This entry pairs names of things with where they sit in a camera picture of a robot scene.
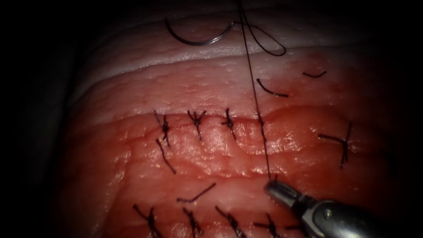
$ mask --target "black suture thread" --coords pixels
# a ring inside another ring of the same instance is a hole
[[[191,203],[194,202],[195,200],[197,200],[201,195],[203,195],[204,193],[208,192],[210,189],[212,189],[214,186],[216,186],[216,183],[212,183],[212,185],[210,185],[208,188],[204,189],[203,191],[201,191],[197,196],[195,196],[192,199],[185,199],[185,198],[180,198],[178,197],[176,199],[177,202],[186,202],[186,203]]]
[[[184,211],[184,213],[188,216],[189,218],[189,223],[191,224],[191,231],[193,234],[193,238],[197,238],[197,234],[195,231],[198,231],[198,233],[200,235],[203,235],[204,232],[201,229],[200,225],[198,224],[198,222],[195,220],[193,212],[192,211],[188,211],[186,208],[182,208],[182,210]]]
[[[257,80],[257,83],[259,83],[259,85],[260,85],[260,87],[265,91],[265,92],[267,92],[267,93],[270,93],[270,94],[272,94],[273,96],[276,96],[276,97],[289,97],[288,96],[288,94],[283,94],[283,93],[274,93],[274,92],[272,92],[272,91],[270,91],[270,90],[268,90],[266,87],[264,87],[263,86],[263,84],[261,84],[261,82],[260,82],[260,79],[258,78],[258,79],[256,79]]]
[[[267,155],[266,137],[264,136],[264,130],[263,130],[264,123],[263,123],[263,120],[261,119],[260,110],[259,110],[259,104],[257,102],[256,86],[254,85],[254,78],[252,76],[251,61],[250,61],[250,55],[248,53],[248,46],[247,46],[247,38],[245,36],[244,24],[243,24],[243,21],[242,21],[242,15],[244,15],[244,18],[245,19],[247,17],[245,16],[245,13],[244,14],[242,13],[244,9],[242,7],[242,3],[239,0],[237,0],[237,6],[238,6],[239,19],[240,19],[240,22],[241,22],[242,36],[244,38],[245,51],[247,52],[246,55],[247,55],[247,60],[248,60],[248,67],[249,67],[249,70],[250,70],[250,78],[251,78],[252,90],[254,92],[254,101],[256,103],[257,119],[258,119],[258,121],[260,123],[260,131],[261,131],[261,135],[263,137],[264,154],[265,154],[265,157],[266,157],[266,165],[267,165],[267,175],[268,175],[269,180],[270,180],[271,177],[270,177],[269,157]]]
[[[154,215],[153,215],[153,208],[154,207],[151,207],[150,213],[149,213],[148,216],[142,214],[142,212],[140,211],[140,209],[138,209],[138,206],[136,204],[134,204],[132,207],[137,211],[137,213],[142,218],[144,218],[148,222],[148,227],[150,228],[150,232],[153,235],[153,237],[163,238],[162,234],[160,234],[159,230],[154,226]]]
[[[307,77],[311,77],[311,78],[318,78],[318,77],[322,77],[325,73],[327,73],[327,71],[325,71],[325,72],[323,72],[323,73],[321,73],[319,75],[314,76],[314,75],[307,74],[307,73],[303,72],[303,75],[305,75]]]
[[[215,209],[223,216],[225,217],[228,221],[230,226],[232,227],[232,229],[235,231],[235,235],[236,238],[246,238],[247,236],[242,232],[242,230],[239,228],[238,226],[238,221],[230,214],[225,214],[224,212],[222,212],[218,206],[215,206]]]
[[[157,115],[157,112],[155,110],[154,110],[154,115],[156,116],[157,122],[162,127],[162,132],[164,133],[164,136],[163,136],[163,139],[162,140],[166,140],[167,147],[170,148],[171,145],[169,144],[169,138],[167,137],[167,132],[169,131],[169,126],[167,125],[166,114],[163,116],[163,125],[160,122],[159,115]]]
[[[167,166],[172,170],[172,173],[173,174],[176,174],[176,170],[171,166],[171,164],[167,161],[167,159],[166,159],[166,157],[164,156],[164,151],[163,151],[163,147],[162,147],[162,145],[160,144],[160,141],[159,141],[159,139],[156,139],[156,143],[159,145],[159,147],[160,147],[160,150],[162,151],[162,157],[163,157],[163,160],[164,160],[164,162],[167,164]]]
[[[235,136],[235,133],[234,133],[234,123],[229,117],[229,108],[226,108],[226,121],[222,122],[222,125],[226,125],[227,127],[229,127],[230,132],[232,133],[232,136],[234,137],[234,140],[237,140],[237,137]]]
[[[248,23],[246,23],[246,24],[244,24],[242,21],[241,22],[236,22],[236,21],[234,21],[234,22],[231,22],[229,25],[228,25],[228,27],[220,34],[220,35],[218,35],[217,37],[215,37],[215,38],[213,38],[213,39],[211,39],[211,40],[208,40],[208,41],[202,41],[202,42],[194,42],[194,41],[187,41],[187,40],[185,40],[185,39],[182,39],[180,36],[178,36],[173,30],[172,30],[172,28],[171,28],[171,26],[170,26],[170,24],[169,24],[169,21],[167,20],[167,18],[165,18],[164,19],[164,22],[165,22],[165,24],[166,24],[166,27],[167,27],[167,30],[169,31],[169,33],[176,39],[176,40],[178,40],[179,42],[182,42],[182,43],[184,43],[184,44],[186,44],[186,45],[193,45],[193,46],[204,46],[204,45],[210,45],[210,44],[213,44],[213,43],[215,43],[215,42],[217,42],[217,41],[219,41],[220,39],[222,39],[226,34],[228,34],[229,33],[229,30],[234,26],[234,24],[236,23],[236,24],[241,24],[241,26],[244,26],[244,25],[247,25],[248,26],[248,28],[249,28],[249,30],[250,30],[250,32],[251,32],[251,34],[252,34],[252,37],[254,38],[254,40],[256,41],[256,43],[266,52],[266,53],[268,53],[268,54],[270,54],[270,55],[272,55],[272,56],[282,56],[282,55],[284,55],[285,53],[286,53],[286,48],[285,48],[285,46],[283,46],[281,43],[279,43],[279,41],[277,41],[275,38],[273,38],[269,33],[267,33],[267,32],[265,32],[264,30],[262,30],[262,29],[260,29],[259,27],[257,27],[257,26],[253,26],[253,25],[250,25],[250,24],[248,24]],[[254,35],[254,33],[252,32],[252,30],[251,30],[251,27],[252,28],[255,28],[255,29],[257,29],[257,30],[259,30],[259,31],[261,31],[263,34],[265,34],[265,35],[267,35],[270,39],[272,39],[274,42],[276,42],[279,46],[281,46],[282,47],[282,49],[283,49],[283,52],[282,53],[280,53],[280,54],[275,54],[275,53],[272,53],[272,52],[270,52],[269,50],[267,50],[267,49],[265,49],[264,48],[264,46],[263,45],[261,45],[260,44],[260,42],[257,40],[257,38],[256,38],[256,36]]]
[[[349,122],[347,136],[345,137],[345,140],[342,140],[338,137],[334,137],[334,136],[330,136],[330,135],[317,134],[317,137],[319,137],[319,138],[330,139],[330,140],[337,141],[337,142],[341,143],[341,145],[342,145],[342,158],[341,158],[341,165],[339,166],[340,169],[342,169],[344,167],[344,161],[348,162],[348,140],[349,140],[349,136],[351,134],[352,126],[353,126],[352,122]]]
[[[201,119],[204,117],[204,115],[206,114],[206,111],[204,110],[200,117],[197,118],[197,113],[194,111],[194,117],[191,116],[191,113],[189,112],[189,110],[187,111],[188,116],[191,118],[191,120],[194,122],[195,127],[197,128],[197,133],[198,133],[198,138],[200,139],[200,141],[202,141],[203,139],[201,138],[201,132],[200,132],[200,121]]]
[[[269,230],[269,233],[272,235],[272,237],[274,238],[282,238],[281,235],[279,235],[276,232],[276,226],[275,223],[272,221],[272,219],[270,218],[270,215],[268,213],[266,213],[267,219],[269,220],[269,224],[263,224],[263,223],[256,223],[254,222],[253,225],[256,227],[262,227],[262,228],[266,228]]]

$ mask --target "suture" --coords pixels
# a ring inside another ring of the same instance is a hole
[[[212,183],[212,185],[210,185],[208,188],[204,189],[203,191],[201,191],[197,196],[195,196],[192,199],[185,199],[185,198],[180,198],[178,197],[176,199],[177,202],[186,202],[186,203],[191,203],[194,202],[195,200],[197,200],[201,195],[203,195],[204,193],[208,192],[210,189],[212,189],[214,186],[216,186],[216,183]]]
[[[267,219],[269,220],[269,224],[263,224],[263,223],[256,223],[254,222],[253,225],[256,227],[263,227],[269,230],[270,234],[272,235],[272,238],[282,238],[281,235],[279,235],[276,232],[276,226],[275,223],[272,221],[272,219],[270,218],[270,215],[268,213],[266,213],[267,215]]]
[[[260,87],[265,91],[265,92],[267,92],[267,93],[270,93],[270,94],[272,94],[272,95],[274,95],[274,96],[276,96],[276,97],[289,97],[287,94],[283,94],[283,93],[274,93],[274,92],[272,92],[272,91],[270,91],[270,90],[268,90],[266,87],[264,87],[263,86],[263,84],[261,84],[261,82],[260,82],[260,79],[258,78],[258,79],[256,79],[257,80],[257,83],[259,83],[259,85],[260,85]]]
[[[156,116],[157,122],[162,127],[162,131],[164,133],[164,136],[163,136],[163,139],[162,140],[166,140],[167,147],[170,148],[171,145],[169,144],[169,138],[167,137],[167,132],[169,131],[169,126],[167,125],[166,114],[163,116],[163,125],[160,122],[159,115],[157,115],[157,112],[155,110],[154,110],[154,115]]]
[[[245,22],[248,25],[247,16],[245,15],[245,11],[244,11],[244,8],[242,7],[241,1],[237,0],[237,5],[238,5],[238,15],[239,15],[240,22],[243,23],[242,18],[244,16]],[[262,135],[262,138],[263,138],[264,154],[265,154],[265,157],[266,157],[266,166],[267,166],[267,175],[268,175],[269,180],[270,180],[271,179],[271,176],[270,176],[269,156],[267,154],[267,147],[266,147],[266,141],[267,141],[267,139],[264,136],[264,129],[263,129],[264,122],[261,119],[261,114],[260,114],[260,110],[259,110],[259,104],[258,104],[258,101],[257,101],[256,86],[254,85],[254,78],[252,76],[250,55],[248,53],[247,38],[245,36],[245,30],[244,30],[244,25],[243,24],[241,24],[241,28],[242,28],[242,36],[244,38],[245,51],[246,51],[247,60],[248,60],[248,67],[249,67],[249,72],[250,72],[252,90],[253,90],[253,93],[254,93],[254,102],[256,103],[257,120],[260,123],[260,132],[261,132],[261,135]]]
[[[172,30],[172,28],[171,28],[171,26],[170,26],[170,24],[169,24],[169,21],[167,20],[167,18],[165,18],[164,19],[164,22],[165,22],[165,24],[166,24],[166,27],[167,27],[167,30],[169,31],[169,33],[176,39],[176,40],[178,40],[179,42],[182,42],[182,43],[184,43],[184,44],[186,44],[186,45],[193,45],[193,46],[203,46],[203,45],[211,45],[211,44],[213,44],[213,43],[216,43],[217,41],[219,41],[220,39],[222,39],[224,36],[226,36],[226,34],[228,34],[229,33],[229,31],[230,31],[230,29],[235,25],[235,24],[240,24],[242,27],[244,26],[244,25],[247,25],[248,26],[248,28],[249,28],[249,30],[250,30],[250,32],[251,32],[251,34],[252,34],[252,37],[254,38],[254,40],[256,41],[256,43],[260,46],[260,48],[262,48],[266,53],[268,53],[268,54],[270,54],[270,55],[272,55],[272,56],[282,56],[282,55],[284,55],[285,53],[286,53],[286,48],[285,48],[285,46],[283,46],[281,43],[279,43],[275,38],[273,38],[269,33],[267,33],[267,32],[265,32],[264,30],[262,30],[262,29],[260,29],[259,27],[257,27],[257,26],[253,26],[253,25],[249,25],[248,23],[243,23],[242,21],[241,22],[236,22],[236,21],[234,21],[234,22],[231,22],[229,25],[228,25],[228,27],[220,34],[220,35],[218,35],[217,37],[215,37],[215,38],[213,38],[213,39],[211,39],[211,40],[208,40],[208,41],[202,41],[202,42],[194,42],[194,41],[187,41],[187,40],[185,40],[185,39],[182,39],[180,36],[178,36],[173,30]],[[270,39],[272,39],[274,42],[276,42],[280,47],[282,47],[282,49],[283,49],[283,52],[282,53],[280,53],[280,54],[275,54],[275,53],[272,53],[272,52],[270,52],[269,50],[267,50],[267,49],[265,49],[264,48],[264,46],[263,45],[261,45],[260,43],[259,43],[259,41],[257,40],[257,38],[256,38],[256,36],[254,35],[254,33],[252,32],[252,30],[251,30],[251,27],[252,28],[255,28],[255,29],[257,29],[257,30],[259,30],[259,31],[261,31],[263,34],[265,34],[265,35],[267,35]]]
[[[172,170],[172,173],[174,173],[174,174],[176,174],[176,170],[171,166],[171,164],[167,161],[167,159],[166,159],[166,157],[165,157],[165,155],[164,155],[164,151],[163,151],[163,147],[162,147],[162,145],[160,144],[160,141],[159,141],[159,139],[156,139],[156,143],[159,145],[159,147],[160,147],[160,150],[162,151],[162,157],[163,157],[163,160],[164,160],[164,162],[167,164],[167,166]]]
[[[325,72],[323,72],[323,73],[321,73],[319,75],[314,76],[314,75],[307,74],[307,73],[303,72],[303,75],[305,75],[307,77],[311,77],[311,78],[318,78],[318,77],[322,77],[325,73],[327,73],[327,71],[325,71]]]
[[[145,216],[144,214],[142,214],[142,212],[140,211],[140,209],[138,209],[138,207],[137,207],[137,205],[136,204],[134,204],[133,206],[132,206],[136,211],[137,211],[137,213],[142,217],[142,218],[144,218],[147,222],[148,222],[148,227],[150,228],[150,232],[151,232],[151,234],[153,235],[153,237],[155,237],[155,238],[163,238],[163,236],[162,236],[162,234],[159,232],[159,230],[154,226],[154,215],[153,215],[153,208],[154,207],[151,207],[151,209],[150,209],[150,213],[149,213],[149,215],[148,216]]]
[[[200,225],[198,224],[198,222],[194,219],[194,215],[192,211],[188,211],[186,208],[182,208],[183,212],[188,216],[189,218],[189,223],[191,224],[191,231],[193,234],[193,238],[197,238],[197,233],[196,231],[198,231],[198,233],[200,235],[203,235],[204,232],[201,229]]]
[[[242,230],[239,228],[238,226],[238,221],[236,221],[236,219],[230,214],[225,214],[224,212],[222,212],[222,210],[219,209],[218,206],[215,206],[215,209],[223,216],[225,217],[228,221],[230,226],[232,227],[232,229],[235,231],[235,235],[237,238],[246,238],[247,236],[242,232]]]
[[[195,111],[194,111],[194,117],[193,117],[193,116],[191,116],[191,113],[188,110],[188,116],[191,118],[191,120],[194,122],[195,127],[197,128],[198,138],[200,139],[200,141],[203,140],[201,138],[201,132],[200,132],[200,121],[204,117],[205,114],[206,114],[206,111],[203,111],[201,113],[200,117],[197,118],[197,113]]]
[[[349,136],[351,134],[351,127],[352,127],[352,122],[350,122],[348,124],[348,132],[347,132],[347,136],[345,137],[345,140],[339,139],[337,137],[334,136],[330,136],[330,135],[324,135],[324,134],[317,134],[317,136],[319,138],[323,138],[323,139],[330,139],[333,141],[338,141],[339,143],[342,144],[342,158],[341,158],[341,165],[340,165],[340,169],[342,169],[344,167],[344,161],[348,162],[348,140],[349,140]]]
[[[237,140],[235,133],[234,133],[234,123],[232,122],[232,120],[229,117],[229,108],[226,108],[226,121],[222,122],[222,125],[226,125],[230,129],[230,132],[232,133],[234,140]]]

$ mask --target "skin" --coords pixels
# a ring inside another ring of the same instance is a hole
[[[388,224],[404,224],[413,195],[393,188],[414,188],[413,148],[404,140],[412,138],[414,125],[408,123],[404,105],[409,99],[402,97],[398,74],[388,70],[393,62],[385,57],[384,44],[355,19],[316,10],[304,14],[273,2],[244,7],[251,24],[287,48],[284,56],[272,57],[247,34],[253,79],[289,95],[274,97],[254,81],[271,176],[317,199],[358,205]],[[266,223],[266,212],[279,234],[301,237],[300,231],[284,229],[298,220],[263,193],[268,174],[241,28],[235,26],[215,44],[193,47],[176,41],[164,26],[168,17],[181,37],[207,40],[239,21],[236,5],[159,9],[159,14],[154,8],[142,15],[127,13],[84,52],[48,193],[48,216],[54,218],[49,221],[55,227],[50,232],[151,237],[147,221],[133,209],[137,204],[146,216],[154,207],[155,225],[164,237],[191,237],[182,207],[193,211],[202,237],[235,237],[217,205],[248,237],[270,237],[252,225]],[[264,35],[256,36],[267,49],[275,48]],[[302,75],[323,71],[320,78]],[[226,108],[236,141],[221,124]],[[154,110],[162,122],[167,115],[170,148],[161,140]],[[202,141],[187,110],[207,111]],[[341,145],[317,134],[345,138],[349,122],[349,161],[340,170]],[[157,138],[176,175],[164,163]],[[381,149],[396,158],[395,176]],[[216,187],[195,203],[176,202],[213,182]]]

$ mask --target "interrupted suture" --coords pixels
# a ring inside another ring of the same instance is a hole
[[[163,151],[163,147],[162,147],[162,145],[160,144],[160,141],[159,141],[159,139],[156,139],[156,143],[159,145],[159,147],[160,147],[160,151],[162,152],[162,157],[163,157],[163,160],[164,160],[164,162],[166,163],[166,165],[169,167],[169,169],[171,169],[172,170],[172,173],[174,173],[174,174],[176,174],[176,170],[171,166],[171,164],[167,161],[167,159],[166,159],[166,157],[165,157],[165,155],[164,155],[164,151]]]
[[[198,138],[200,139],[200,141],[202,141],[203,139],[201,138],[200,121],[206,114],[206,111],[203,111],[200,117],[198,118],[197,118],[197,113],[195,111],[194,111],[194,117],[191,116],[191,113],[189,112],[189,110],[187,111],[187,113],[188,113],[188,116],[191,118],[191,120],[194,122],[195,127],[197,128]]]
[[[269,230],[269,233],[272,235],[272,238],[282,238],[282,236],[279,235],[276,232],[275,223],[270,218],[269,213],[266,213],[266,216],[267,216],[267,219],[269,220],[269,224],[254,222],[253,225],[256,226],[256,227],[262,227],[262,228],[268,229]]]
[[[191,203],[194,202],[195,200],[197,200],[199,197],[201,197],[201,195],[205,194],[206,192],[208,192],[210,189],[212,189],[214,186],[216,186],[216,183],[212,183],[208,188],[204,189],[203,191],[201,191],[197,196],[191,198],[191,199],[185,199],[185,198],[180,198],[178,197],[176,199],[177,202],[186,202],[186,203]]]
[[[237,140],[237,137],[235,136],[235,133],[234,133],[234,123],[229,117],[229,108],[226,108],[226,121],[222,122],[222,125],[226,125],[230,129],[230,132],[232,133],[234,140]]]
[[[204,232],[201,229],[200,225],[198,224],[198,222],[194,219],[194,215],[192,211],[188,211],[186,208],[182,208],[183,212],[188,216],[189,218],[189,223],[191,224],[191,231],[193,234],[193,238],[197,238],[197,233],[196,231],[198,231],[198,233],[200,235],[203,235]]]
[[[318,78],[318,77],[322,77],[325,73],[327,73],[326,71],[324,71],[323,73],[319,74],[319,75],[311,75],[311,74],[307,74],[306,72],[303,72],[303,75],[310,77],[310,78]]]
[[[167,136],[167,132],[169,131],[169,126],[167,125],[166,114],[163,116],[163,124],[160,122],[159,115],[157,115],[157,112],[155,110],[154,110],[154,115],[156,116],[156,120],[159,123],[159,125],[162,127],[162,131],[164,133],[162,140],[166,140],[167,147],[170,148],[171,145],[169,144],[169,138]]]
[[[140,211],[140,209],[138,209],[138,207],[137,207],[137,205],[136,205],[136,204],[134,204],[132,207],[135,209],[135,211],[137,211],[137,213],[138,213],[138,214],[139,214],[142,218],[144,218],[144,219],[148,222],[148,227],[150,228],[151,235],[152,235],[154,238],[163,238],[162,234],[161,234],[161,233],[159,232],[159,230],[157,230],[157,228],[154,226],[154,215],[153,215],[153,208],[154,208],[154,207],[152,207],[152,208],[150,209],[150,213],[149,213],[149,215],[148,215],[148,216],[145,216],[144,214],[142,214],[142,212]]]
[[[225,217],[228,220],[230,226],[235,231],[236,238],[246,238],[247,237],[242,232],[242,230],[239,228],[238,221],[236,221],[236,219],[230,213],[225,214],[224,212],[222,212],[222,210],[219,209],[218,206],[215,206],[215,209],[216,209],[216,211],[218,211],[218,213],[220,213],[223,217]]]
[[[283,93],[274,93],[274,92],[272,92],[272,91],[270,91],[270,90],[268,90],[266,87],[264,87],[263,86],[263,84],[261,84],[261,82],[260,82],[260,79],[258,78],[258,79],[256,79],[257,80],[257,83],[259,83],[259,85],[260,85],[260,87],[265,91],[265,92],[267,92],[267,93],[270,93],[270,94],[272,94],[272,95],[274,95],[274,96],[276,96],[276,97],[289,97],[288,96],[288,94],[283,94]]]
[[[330,135],[324,135],[324,134],[317,135],[319,138],[337,141],[342,145],[342,158],[341,158],[341,165],[339,167],[341,169],[344,167],[344,161],[348,162],[348,140],[349,140],[349,135],[351,134],[352,125],[353,125],[352,122],[348,124],[348,131],[347,131],[347,136],[345,137],[345,140],[334,137],[334,136],[330,136]]]

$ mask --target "dark background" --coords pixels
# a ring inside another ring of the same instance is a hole
[[[414,50],[419,44],[413,43],[416,32],[421,29],[418,21],[412,19],[419,17],[419,14],[411,13],[415,6],[406,2],[389,4],[376,1],[309,3],[322,11],[336,12],[377,26],[381,44],[386,47],[386,58],[403,75],[398,80],[399,93],[393,97],[405,98],[407,103],[404,106],[409,107],[410,111],[419,110],[416,82],[421,79],[418,75],[420,69],[412,66],[413,62],[417,62],[413,58],[420,58]],[[13,41],[11,59],[18,66],[12,71],[14,77],[8,81],[16,98],[9,100],[12,101],[12,124],[16,123],[12,127],[11,140],[14,144],[13,158],[16,158],[12,161],[17,161],[17,164],[11,168],[16,168],[12,171],[18,181],[12,183],[11,198],[16,209],[11,218],[19,227],[24,227],[15,231],[19,236],[47,237],[49,227],[45,222],[45,196],[54,182],[49,175],[54,171],[52,164],[66,113],[66,99],[72,90],[74,72],[81,63],[83,49],[101,27],[120,19],[124,12],[136,6],[148,11],[151,4],[157,2],[140,2],[137,5],[105,1],[89,4],[22,4],[16,8],[19,10],[14,17],[8,19],[13,22],[11,34],[8,35]],[[417,119],[416,113],[410,116],[410,123],[415,123]],[[417,145],[414,137],[407,139]]]

